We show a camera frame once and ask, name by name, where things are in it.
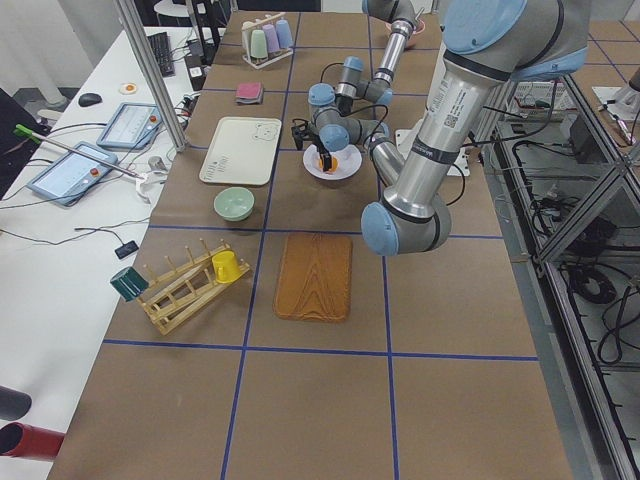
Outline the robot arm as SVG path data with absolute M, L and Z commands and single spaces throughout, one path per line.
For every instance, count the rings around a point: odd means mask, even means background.
M 361 10 L 370 18 L 383 21 L 390 27 L 379 66 L 370 79 L 365 79 L 362 60 L 356 56 L 346 57 L 336 86 L 320 82 L 309 88 L 310 107 L 334 106 L 342 116 L 346 116 L 351 112 L 355 100 L 376 105 L 388 105 L 391 102 L 396 69 L 408 42 L 420 26 L 419 14 L 411 1 L 404 0 L 362 1 Z
M 372 80 L 358 60 L 344 63 L 338 87 L 308 93 L 310 129 L 330 152 L 362 144 L 386 188 L 361 217 L 376 254 L 424 252 L 442 245 L 451 217 L 438 194 L 491 91 L 507 81 L 553 80 L 580 69 L 587 56 L 589 1 L 452 1 L 443 22 L 444 75 L 423 121 L 402 155 L 377 121 L 348 117 L 356 97 L 385 106 L 405 44 L 417 27 L 409 1 L 365 1 L 364 13 L 391 34 Z

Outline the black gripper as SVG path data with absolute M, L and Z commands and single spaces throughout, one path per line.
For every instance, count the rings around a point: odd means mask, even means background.
M 335 171 L 335 157 L 333 155 L 329 155 L 329 150 L 325 147 L 317 133 L 312 133 L 312 143 L 316 146 L 316 150 L 321 156 L 322 171 Z

